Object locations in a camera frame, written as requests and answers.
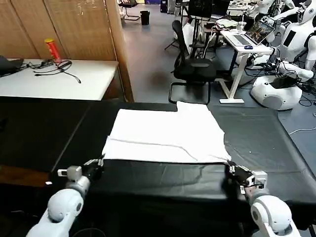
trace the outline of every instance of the computer mouse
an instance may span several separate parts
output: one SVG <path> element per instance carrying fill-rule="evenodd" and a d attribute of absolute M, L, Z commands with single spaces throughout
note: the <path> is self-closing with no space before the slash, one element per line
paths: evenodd
<path fill-rule="evenodd" d="M 245 49 L 253 49 L 253 47 L 251 45 L 246 45 L 244 48 Z"/>

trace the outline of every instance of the folded cloth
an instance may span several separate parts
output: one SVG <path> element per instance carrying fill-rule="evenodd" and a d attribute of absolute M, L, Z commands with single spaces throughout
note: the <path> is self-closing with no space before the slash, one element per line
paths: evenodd
<path fill-rule="evenodd" d="M 216 23 L 221 28 L 236 27 L 238 25 L 237 21 L 228 20 L 228 19 L 219 19 L 216 21 Z"/>
<path fill-rule="evenodd" d="M 224 132 L 205 105 L 178 112 L 120 110 L 103 148 L 105 159 L 172 163 L 226 162 Z"/>

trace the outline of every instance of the black table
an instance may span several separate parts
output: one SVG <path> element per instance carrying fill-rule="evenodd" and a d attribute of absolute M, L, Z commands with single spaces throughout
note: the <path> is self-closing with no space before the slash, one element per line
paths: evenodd
<path fill-rule="evenodd" d="M 50 172 L 90 104 L 0 97 L 0 164 Z"/>
<path fill-rule="evenodd" d="M 266 171 L 271 194 L 286 201 L 297 227 L 306 229 L 316 213 L 315 176 L 276 112 L 263 108 L 209 108 L 225 131 L 225 145 L 232 160 L 252 170 Z M 93 103 L 53 174 L 58 168 L 99 157 L 119 109 L 175 111 L 176 106 Z M 156 234 L 164 228 L 184 235 L 192 231 L 222 233 L 239 230 L 235 225 L 238 222 L 250 223 L 252 230 L 255 226 L 251 224 L 249 205 L 227 183 L 224 169 L 221 164 L 107 160 L 102 179 L 91 187 L 85 206 L 87 211 L 93 210 L 93 215 L 100 215 L 101 210 L 104 215 L 111 213 L 109 219 L 120 223 L 117 230 L 124 226 L 127 235 L 132 229 L 142 228 L 148 234 L 146 227 Z M 52 180 L 58 183 L 62 179 L 52 175 Z"/>

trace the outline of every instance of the trash can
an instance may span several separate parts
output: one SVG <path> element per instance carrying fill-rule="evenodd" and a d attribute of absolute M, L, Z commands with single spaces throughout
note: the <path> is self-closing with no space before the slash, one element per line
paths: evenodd
<path fill-rule="evenodd" d="M 150 15 L 149 11 L 140 11 L 140 17 L 141 17 L 143 26 L 149 25 L 149 15 Z"/>

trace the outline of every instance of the red can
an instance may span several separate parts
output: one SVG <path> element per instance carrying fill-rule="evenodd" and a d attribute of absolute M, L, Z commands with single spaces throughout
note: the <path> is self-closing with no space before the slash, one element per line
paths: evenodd
<path fill-rule="evenodd" d="M 45 43 L 47 44 L 48 50 L 53 58 L 54 63 L 60 63 L 61 58 L 55 45 L 55 41 L 53 39 L 45 39 Z"/>

